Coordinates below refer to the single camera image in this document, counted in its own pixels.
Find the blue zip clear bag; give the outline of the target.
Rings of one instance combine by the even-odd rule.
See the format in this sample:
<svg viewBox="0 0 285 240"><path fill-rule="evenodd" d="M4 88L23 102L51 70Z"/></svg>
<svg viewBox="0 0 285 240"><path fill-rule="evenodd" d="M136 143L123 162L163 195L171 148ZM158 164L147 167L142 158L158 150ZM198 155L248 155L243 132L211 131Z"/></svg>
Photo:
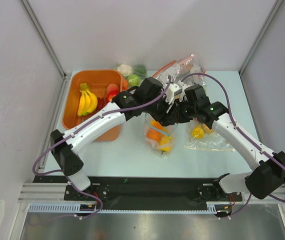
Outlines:
<svg viewBox="0 0 285 240"><path fill-rule="evenodd" d="M177 124L162 126L150 114L144 115L143 134L147 145L159 155L169 155L176 145Z"/></svg>

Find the fake yellow lemon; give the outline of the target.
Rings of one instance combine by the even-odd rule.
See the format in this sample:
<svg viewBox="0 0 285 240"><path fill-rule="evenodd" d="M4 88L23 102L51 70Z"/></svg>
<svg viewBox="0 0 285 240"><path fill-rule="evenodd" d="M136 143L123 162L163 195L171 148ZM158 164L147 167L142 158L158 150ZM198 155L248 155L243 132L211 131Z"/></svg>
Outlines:
<svg viewBox="0 0 285 240"><path fill-rule="evenodd" d="M164 135L158 142L158 150L162 153L170 153L172 150L172 138Z"/></svg>

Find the yellow fake banana bunch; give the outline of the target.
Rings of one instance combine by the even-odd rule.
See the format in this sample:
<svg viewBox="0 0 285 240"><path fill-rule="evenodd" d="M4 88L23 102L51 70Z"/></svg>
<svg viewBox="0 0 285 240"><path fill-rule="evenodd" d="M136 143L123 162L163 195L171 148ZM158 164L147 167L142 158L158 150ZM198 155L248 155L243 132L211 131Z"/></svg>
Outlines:
<svg viewBox="0 0 285 240"><path fill-rule="evenodd" d="M96 110L98 105L98 98L90 91L89 85L87 83L81 83L79 91L81 93L81 96L79 99L77 115L79 117L83 117L93 113Z"/></svg>

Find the fake orange mango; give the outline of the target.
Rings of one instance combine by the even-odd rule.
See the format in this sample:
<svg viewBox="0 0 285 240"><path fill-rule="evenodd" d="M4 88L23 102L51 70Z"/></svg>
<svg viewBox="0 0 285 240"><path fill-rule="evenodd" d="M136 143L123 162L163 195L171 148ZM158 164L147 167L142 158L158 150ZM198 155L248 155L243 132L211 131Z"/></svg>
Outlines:
<svg viewBox="0 0 285 240"><path fill-rule="evenodd" d="M156 129L159 129L159 130L161 130L161 129L163 128L163 126L162 126L159 122L157 122L157 121L155 121L155 120L152 120L152 121L150 122L150 125L151 125L152 127L156 128Z"/></svg>

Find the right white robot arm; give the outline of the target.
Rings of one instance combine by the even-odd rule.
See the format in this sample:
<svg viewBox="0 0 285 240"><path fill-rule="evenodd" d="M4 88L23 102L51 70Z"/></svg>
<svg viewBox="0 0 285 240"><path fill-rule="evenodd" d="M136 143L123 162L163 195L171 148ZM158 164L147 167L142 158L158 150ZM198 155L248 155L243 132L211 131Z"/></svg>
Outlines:
<svg viewBox="0 0 285 240"><path fill-rule="evenodd" d="M285 183L285 153L274 152L245 131L233 118L228 106L211 103L199 84L179 90L176 111L179 123L197 119L222 136L244 158L251 172L225 174L218 178L213 195L226 200L232 192L246 191L264 199Z"/></svg>

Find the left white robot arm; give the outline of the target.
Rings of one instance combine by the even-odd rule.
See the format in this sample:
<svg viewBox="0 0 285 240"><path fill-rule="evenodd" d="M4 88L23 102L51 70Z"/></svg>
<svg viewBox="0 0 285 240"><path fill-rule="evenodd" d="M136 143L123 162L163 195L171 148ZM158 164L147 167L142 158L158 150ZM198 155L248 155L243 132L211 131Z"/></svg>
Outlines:
<svg viewBox="0 0 285 240"><path fill-rule="evenodd" d="M68 181L76 187L76 196L88 200L93 194L91 181L79 157L81 149L112 128L142 113L162 118L169 112L181 90L170 77L165 82L148 77L140 86L118 93L102 110L83 123L64 133L59 130L51 133L51 154Z"/></svg>

